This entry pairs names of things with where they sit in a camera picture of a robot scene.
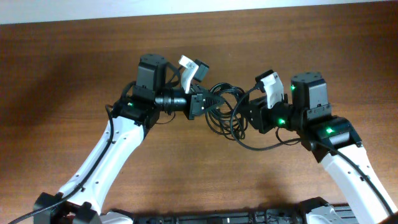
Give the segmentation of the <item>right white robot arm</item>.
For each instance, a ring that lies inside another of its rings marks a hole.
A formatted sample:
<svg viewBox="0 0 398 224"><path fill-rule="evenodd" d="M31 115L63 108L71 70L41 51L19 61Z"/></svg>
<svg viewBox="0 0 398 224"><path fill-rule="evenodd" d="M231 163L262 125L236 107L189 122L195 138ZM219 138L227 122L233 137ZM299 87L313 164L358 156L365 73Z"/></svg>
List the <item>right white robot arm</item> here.
<svg viewBox="0 0 398 224"><path fill-rule="evenodd" d="M353 125L333 115L320 73L291 78L291 103L273 70L256 77L254 89L265 95L236 107L254 129L262 134L273 128L295 131L297 142L329 173L359 223L397 223L397 206L378 179Z"/></svg>

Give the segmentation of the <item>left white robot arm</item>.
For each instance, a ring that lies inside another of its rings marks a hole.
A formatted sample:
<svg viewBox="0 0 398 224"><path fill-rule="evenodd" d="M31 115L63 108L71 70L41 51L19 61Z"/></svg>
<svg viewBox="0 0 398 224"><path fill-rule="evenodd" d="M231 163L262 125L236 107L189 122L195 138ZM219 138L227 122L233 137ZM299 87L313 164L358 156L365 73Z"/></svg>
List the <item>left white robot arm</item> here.
<svg viewBox="0 0 398 224"><path fill-rule="evenodd" d="M108 123L101 139L74 176L57 194L42 193L34 204L34 223L133 223L131 214L102 206L132 152L157 124L161 112L184 112L189 120L221 105L221 97L199 83L209 66L181 56L179 67L165 57L140 57L136 80L106 106Z"/></svg>

